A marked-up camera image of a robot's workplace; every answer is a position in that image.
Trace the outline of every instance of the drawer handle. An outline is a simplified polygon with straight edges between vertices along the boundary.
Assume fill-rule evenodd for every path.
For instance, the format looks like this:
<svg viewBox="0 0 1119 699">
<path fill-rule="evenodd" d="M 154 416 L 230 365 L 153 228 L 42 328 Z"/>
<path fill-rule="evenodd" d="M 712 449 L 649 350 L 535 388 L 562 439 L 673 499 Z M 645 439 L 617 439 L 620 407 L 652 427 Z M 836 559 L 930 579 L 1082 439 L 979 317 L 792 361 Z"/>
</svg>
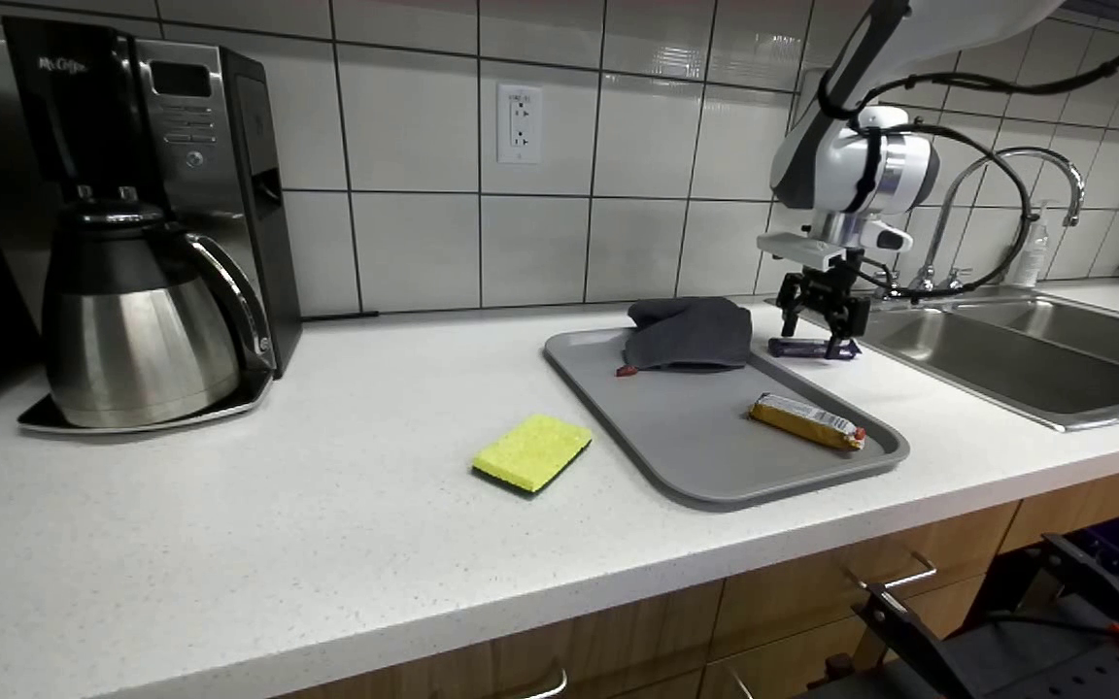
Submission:
<svg viewBox="0 0 1119 699">
<path fill-rule="evenodd" d="M 919 553 L 910 546 L 910 555 L 918 559 L 919 572 L 900 574 L 900 579 L 884 579 L 884 584 L 878 584 L 878 590 L 900 590 L 900 587 L 918 587 L 918 584 L 941 574 L 941 567 L 936 567 L 934 559 L 926 559 Z M 843 574 L 845 574 L 854 587 L 869 590 L 869 579 L 864 579 L 857 572 L 843 567 Z"/>
<path fill-rule="evenodd" d="M 551 699 L 551 695 L 562 695 L 562 693 L 566 693 L 566 667 L 558 667 L 558 682 L 554 686 L 532 693 L 529 699 Z"/>
<path fill-rule="evenodd" d="M 722 672 L 728 672 L 728 675 L 730 675 L 730 682 L 742 693 L 742 699 L 756 699 L 756 695 L 750 693 L 750 682 L 742 680 L 742 672 L 737 672 L 737 667 L 722 666 Z"/>
</svg>

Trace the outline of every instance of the stainless steel sink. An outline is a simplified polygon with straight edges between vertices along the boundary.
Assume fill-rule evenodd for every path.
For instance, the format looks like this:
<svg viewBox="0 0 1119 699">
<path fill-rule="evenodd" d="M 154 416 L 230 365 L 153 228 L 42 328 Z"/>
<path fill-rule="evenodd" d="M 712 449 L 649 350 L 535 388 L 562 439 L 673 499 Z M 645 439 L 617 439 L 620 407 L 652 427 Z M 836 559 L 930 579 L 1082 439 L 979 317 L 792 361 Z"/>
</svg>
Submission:
<svg viewBox="0 0 1119 699">
<path fill-rule="evenodd" d="M 866 347 L 1060 433 L 1119 423 L 1119 328 L 1094 322 L 1106 313 L 1069 312 L 1036 302 L 875 307 Z"/>
<path fill-rule="evenodd" d="M 1069 302 L 983 302 L 954 313 L 1119 361 L 1119 317 Z"/>
</svg>

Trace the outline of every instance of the white countertop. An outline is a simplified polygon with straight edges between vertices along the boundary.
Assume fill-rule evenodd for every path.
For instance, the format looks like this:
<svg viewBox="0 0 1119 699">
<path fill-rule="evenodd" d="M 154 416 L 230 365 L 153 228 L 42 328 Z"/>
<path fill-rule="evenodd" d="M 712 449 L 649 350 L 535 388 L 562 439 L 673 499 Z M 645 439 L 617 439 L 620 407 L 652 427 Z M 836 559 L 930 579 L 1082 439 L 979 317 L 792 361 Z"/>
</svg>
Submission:
<svg viewBox="0 0 1119 699">
<path fill-rule="evenodd" d="M 1060 297 L 1119 307 L 1119 282 Z M 660 499 L 542 365 L 620 312 L 305 328 L 263 407 L 127 442 L 17 433 L 0 398 L 0 699 L 276 695 L 1119 474 L 889 359 L 792 369 L 910 439 L 878 479 L 700 513 Z M 756 307 L 756 335 L 775 312 Z M 535 500 L 466 461 L 529 413 L 593 447 Z"/>
</svg>

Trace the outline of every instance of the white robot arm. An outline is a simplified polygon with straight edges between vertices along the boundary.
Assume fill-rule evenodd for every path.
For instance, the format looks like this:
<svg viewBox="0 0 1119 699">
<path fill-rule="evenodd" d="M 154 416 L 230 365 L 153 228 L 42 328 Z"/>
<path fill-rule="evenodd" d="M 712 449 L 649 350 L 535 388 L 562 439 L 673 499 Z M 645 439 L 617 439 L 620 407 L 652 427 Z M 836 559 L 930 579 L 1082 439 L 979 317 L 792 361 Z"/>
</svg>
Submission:
<svg viewBox="0 0 1119 699">
<path fill-rule="evenodd" d="M 910 65 L 1010 38 L 1057 8 L 1060 0 L 875 0 L 823 79 L 826 101 L 849 108 Z M 875 106 L 857 111 L 857 124 L 895 130 L 910 124 L 910 117 Z M 772 193 L 787 210 L 911 210 L 926 200 L 934 168 L 934 146 L 919 136 L 869 143 L 823 111 L 820 93 L 810 93 L 772 159 Z"/>
<path fill-rule="evenodd" d="M 854 298 L 864 237 L 875 234 L 878 249 L 910 249 L 910 234 L 878 227 L 875 214 L 911 210 L 936 179 L 941 159 L 934 143 L 918 132 L 895 132 L 911 124 L 910 111 L 875 101 L 864 106 L 875 96 L 869 88 L 930 60 L 1019 36 L 1057 8 L 1060 0 L 869 4 L 772 159 L 775 203 L 817 210 L 826 222 L 810 237 L 760 241 L 765 254 L 804 266 L 804 273 L 781 282 L 786 339 L 769 347 L 772 355 L 854 355 L 869 312 L 866 298 Z M 826 347 L 787 342 L 799 307 L 823 313 L 831 328 Z"/>
</svg>

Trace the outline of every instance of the cabinet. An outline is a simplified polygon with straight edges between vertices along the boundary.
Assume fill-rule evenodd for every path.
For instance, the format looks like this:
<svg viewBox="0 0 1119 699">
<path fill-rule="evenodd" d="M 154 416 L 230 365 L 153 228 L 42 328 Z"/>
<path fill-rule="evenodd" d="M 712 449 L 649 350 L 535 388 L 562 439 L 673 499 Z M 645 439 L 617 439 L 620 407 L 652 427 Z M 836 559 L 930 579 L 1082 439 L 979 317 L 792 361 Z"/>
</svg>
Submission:
<svg viewBox="0 0 1119 699">
<path fill-rule="evenodd" d="M 936 521 L 899 535 L 804 555 L 712 587 L 571 618 L 431 659 L 298 693 L 294 699 L 489 699 L 558 682 L 593 699 L 742 699 L 799 695 L 831 651 L 866 636 L 849 615 L 854 579 L 899 579 L 926 555 L 936 574 L 900 598 L 941 636 L 962 625 L 997 553 L 1042 532 L 1076 532 L 1119 518 L 1119 479 Z"/>
<path fill-rule="evenodd" d="M 590 618 L 471 645 L 431 659 L 298 693 L 294 699 L 489 699 L 532 695 L 566 675 L 566 695 L 681 693 L 700 680 L 719 584 Z"/>
<path fill-rule="evenodd" d="M 1051 488 L 1019 504 L 1003 553 L 1028 546 L 1044 532 L 1076 532 L 1119 518 L 1119 479 Z"/>
</svg>

